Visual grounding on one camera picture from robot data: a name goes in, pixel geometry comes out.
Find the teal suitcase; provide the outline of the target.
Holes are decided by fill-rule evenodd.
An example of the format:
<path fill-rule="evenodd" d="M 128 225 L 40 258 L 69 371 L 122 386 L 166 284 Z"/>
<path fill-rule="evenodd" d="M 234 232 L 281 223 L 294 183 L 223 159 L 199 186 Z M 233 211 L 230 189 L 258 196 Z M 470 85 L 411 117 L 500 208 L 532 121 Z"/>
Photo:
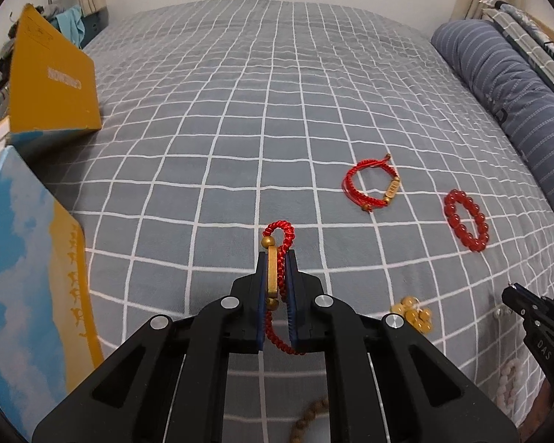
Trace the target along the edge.
<path fill-rule="evenodd" d="M 81 42 L 81 48 L 84 49 L 99 33 L 101 33 L 109 24 L 109 11 L 107 7 L 83 16 L 82 21 L 85 27 L 85 35 Z"/>

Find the light blue cloth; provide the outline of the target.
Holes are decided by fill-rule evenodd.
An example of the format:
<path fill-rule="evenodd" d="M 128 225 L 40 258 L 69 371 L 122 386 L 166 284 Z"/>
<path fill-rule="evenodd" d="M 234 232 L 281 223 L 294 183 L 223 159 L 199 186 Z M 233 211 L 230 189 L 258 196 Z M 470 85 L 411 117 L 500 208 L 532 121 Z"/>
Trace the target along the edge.
<path fill-rule="evenodd" d="M 83 20 L 83 11 L 80 5 L 75 5 L 51 19 L 53 27 L 58 29 L 70 43 L 78 48 L 82 47 L 86 28 Z"/>

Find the red cord bracelet gold tube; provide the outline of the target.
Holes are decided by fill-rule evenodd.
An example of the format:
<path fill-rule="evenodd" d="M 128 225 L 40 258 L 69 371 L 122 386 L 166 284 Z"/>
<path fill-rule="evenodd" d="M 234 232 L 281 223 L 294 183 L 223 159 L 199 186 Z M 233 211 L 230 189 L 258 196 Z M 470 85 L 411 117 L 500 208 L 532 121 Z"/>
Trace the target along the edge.
<path fill-rule="evenodd" d="M 386 208 L 395 198 L 401 179 L 392 165 L 391 154 L 381 159 L 362 159 L 348 169 L 342 179 L 344 195 L 362 211 Z"/>

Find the yellow blue cardboard box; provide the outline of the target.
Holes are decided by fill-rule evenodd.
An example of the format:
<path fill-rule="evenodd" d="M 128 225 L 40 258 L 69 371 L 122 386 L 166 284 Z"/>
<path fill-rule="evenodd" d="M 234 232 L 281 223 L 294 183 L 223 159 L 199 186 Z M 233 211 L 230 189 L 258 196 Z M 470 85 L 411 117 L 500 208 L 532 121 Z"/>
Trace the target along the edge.
<path fill-rule="evenodd" d="M 0 122 L 0 442 L 30 440 L 104 359 L 83 229 L 35 172 L 101 127 L 93 60 L 25 6 Z"/>

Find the blue striped pillow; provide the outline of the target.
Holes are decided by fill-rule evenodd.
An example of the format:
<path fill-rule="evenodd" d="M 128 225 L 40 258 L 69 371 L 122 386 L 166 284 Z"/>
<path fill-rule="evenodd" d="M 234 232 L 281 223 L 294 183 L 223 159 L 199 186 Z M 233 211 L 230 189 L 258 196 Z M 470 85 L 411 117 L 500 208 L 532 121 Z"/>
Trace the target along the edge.
<path fill-rule="evenodd" d="M 431 43 L 498 122 L 554 210 L 554 91 L 488 21 L 450 21 Z"/>

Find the red braided bracelet gold bar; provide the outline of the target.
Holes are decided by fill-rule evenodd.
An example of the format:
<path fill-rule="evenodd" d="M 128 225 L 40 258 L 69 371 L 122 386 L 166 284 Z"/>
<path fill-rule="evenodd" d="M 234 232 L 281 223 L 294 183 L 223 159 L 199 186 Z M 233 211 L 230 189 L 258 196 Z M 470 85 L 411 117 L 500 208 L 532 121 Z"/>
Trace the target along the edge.
<path fill-rule="evenodd" d="M 286 256 L 294 240 L 295 229 L 286 220 L 272 222 L 262 232 L 261 246 L 266 250 L 267 256 L 264 333 L 265 337 L 283 353 L 302 356 L 302 353 L 279 337 L 273 327 L 273 312 L 278 309 L 280 301 L 287 301 Z"/>

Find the grey checked bed sheet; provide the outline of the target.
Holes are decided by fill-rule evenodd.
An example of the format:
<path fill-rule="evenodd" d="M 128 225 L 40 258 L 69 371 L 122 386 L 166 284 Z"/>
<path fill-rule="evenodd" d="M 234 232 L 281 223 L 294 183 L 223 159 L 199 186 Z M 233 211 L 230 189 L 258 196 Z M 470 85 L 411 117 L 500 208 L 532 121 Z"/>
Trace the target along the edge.
<path fill-rule="evenodd" d="M 208 0 L 131 16 L 88 46 L 102 129 L 35 172 L 80 221 L 105 351 L 187 317 L 295 229 L 299 268 L 357 312 L 412 296 L 431 342 L 515 422 L 543 373 L 509 284 L 554 296 L 554 210 L 494 117 L 426 37 L 327 4 Z M 371 213 L 341 189 L 391 154 Z"/>

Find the grey checked folded quilt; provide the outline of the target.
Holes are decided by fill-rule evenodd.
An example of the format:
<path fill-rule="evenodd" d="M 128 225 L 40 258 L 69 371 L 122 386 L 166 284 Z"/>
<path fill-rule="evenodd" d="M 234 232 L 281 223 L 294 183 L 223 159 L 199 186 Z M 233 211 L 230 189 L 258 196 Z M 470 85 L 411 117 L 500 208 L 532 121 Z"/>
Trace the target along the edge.
<path fill-rule="evenodd" d="M 554 92 L 554 38 L 529 14 L 502 0 L 481 0 L 482 13 Z"/>

